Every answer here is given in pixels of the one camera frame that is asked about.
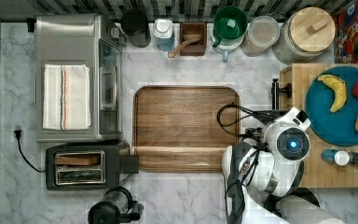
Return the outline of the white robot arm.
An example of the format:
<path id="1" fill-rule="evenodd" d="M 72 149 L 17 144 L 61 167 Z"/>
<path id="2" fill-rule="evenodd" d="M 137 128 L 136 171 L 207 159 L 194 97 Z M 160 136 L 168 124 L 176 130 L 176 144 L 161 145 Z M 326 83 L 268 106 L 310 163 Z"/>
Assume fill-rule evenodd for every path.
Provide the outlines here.
<path id="1" fill-rule="evenodd" d="M 227 224 L 288 224 L 259 205 L 249 194 L 258 189 L 279 199 L 294 192 L 310 153 L 306 130 L 309 116 L 295 107 L 283 110 L 244 110 L 265 126 L 251 128 L 222 157 Z"/>

